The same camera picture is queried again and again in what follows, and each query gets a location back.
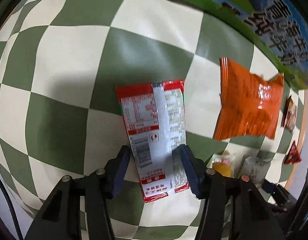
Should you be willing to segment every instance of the silver screw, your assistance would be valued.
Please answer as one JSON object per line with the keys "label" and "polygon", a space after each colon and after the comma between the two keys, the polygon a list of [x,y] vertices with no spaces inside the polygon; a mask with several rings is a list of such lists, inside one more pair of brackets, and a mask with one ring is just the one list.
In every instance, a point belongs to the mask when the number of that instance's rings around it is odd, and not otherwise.
{"label": "silver screw", "polygon": [[207,169],[206,173],[209,175],[214,175],[215,174],[215,170],[214,169]]}
{"label": "silver screw", "polygon": [[247,175],[243,175],[243,176],[241,176],[241,180],[244,181],[244,182],[248,182],[249,177]]}
{"label": "silver screw", "polygon": [[105,174],[105,170],[103,168],[96,170],[97,175],[103,175]]}
{"label": "silver screw", "polygon": [[62,177],[63,182],[68,182],[71,179],[71,176],[65,175]]}

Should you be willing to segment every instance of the checkered tablecloth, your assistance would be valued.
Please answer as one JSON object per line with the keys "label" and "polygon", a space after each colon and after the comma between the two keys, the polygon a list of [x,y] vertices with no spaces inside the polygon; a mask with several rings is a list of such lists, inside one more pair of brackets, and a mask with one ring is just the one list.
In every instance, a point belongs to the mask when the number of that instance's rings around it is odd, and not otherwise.
{"label": "checkered tablecloth", "polygon": [[[0,174],[34,217],[62,176],[89,175],[128,143],[115,86],[185,79],[186,141],[195,156],[237,153],[235,172],[246,156],[270,158],[266,178],[284,185],[293,166],[282,161],[298,141],[304,91],[284,84],[279,123],[292,95],[293,134],[278,126],[274,140],[215,141],[223,56],[266,80],[277,74],[238,32],[174,0],[22,0],[0,31]],[[133,160],[123,192],[108,201],[124,239],[193,239],[201,208],[190,190],[144,204]]]}

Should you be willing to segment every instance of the orange snack bag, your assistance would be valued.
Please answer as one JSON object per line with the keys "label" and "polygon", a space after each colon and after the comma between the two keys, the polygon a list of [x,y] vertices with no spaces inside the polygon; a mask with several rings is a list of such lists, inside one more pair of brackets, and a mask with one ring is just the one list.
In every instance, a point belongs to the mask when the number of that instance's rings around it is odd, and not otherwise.
{"label": "orange snack bag", "polygon": [[284,89],[279,73],[270,81],[251,74],[238,63],[220,59],[221,103],[214,139],[266,135],[274,139]]}

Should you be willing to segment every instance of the black cable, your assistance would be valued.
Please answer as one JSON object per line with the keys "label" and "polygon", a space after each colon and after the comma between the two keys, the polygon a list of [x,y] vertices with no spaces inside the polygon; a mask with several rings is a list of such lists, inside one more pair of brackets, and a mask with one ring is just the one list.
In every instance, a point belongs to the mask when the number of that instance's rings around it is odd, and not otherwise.
{"label": "black cable", "polygon": [[15,213],[15,210],[14,210],[14,206],[12,204],[12,201],[10,199],[10,196],[8,195],[4,185],[3,185],[3,182],[1,181],[0,179],[0,189],[6,199],[6,202],[8,204],[8,207],[10,209],[10,212],[11,212],[11,215],[12,215],[12,219],[13,219],[13,223],[14,223],[14,226],[15,226],[15,229],[16,229],[16,232],[17,232],[17,236],[19,238],[19,240],[24,240],[23,238],[23,235],[22,235],[22,232],[21,232],[21,228],[20,228],[20,225],[18,224],[18,220],[17,220],[17,216],[16,216],[16,213]]}

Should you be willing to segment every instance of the white and red snack package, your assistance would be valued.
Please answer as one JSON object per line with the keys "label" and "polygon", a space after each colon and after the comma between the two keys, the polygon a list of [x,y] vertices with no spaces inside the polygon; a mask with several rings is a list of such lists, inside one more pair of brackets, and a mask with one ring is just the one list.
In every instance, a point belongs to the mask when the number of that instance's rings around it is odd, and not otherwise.
{"label": "white and red snack package", "polygon": [[180,157],[186,143],[184,81],[116,88],[145,202],[189,188]]}
{"label": "white and red snack package", "polygon": [[297,150],[296,143],[295,141],[293,141],[292,146],[290,147],[290,150],[285,157],[284,164],[294,164],[294,163],[299,163],[301,161],[302,159]]}

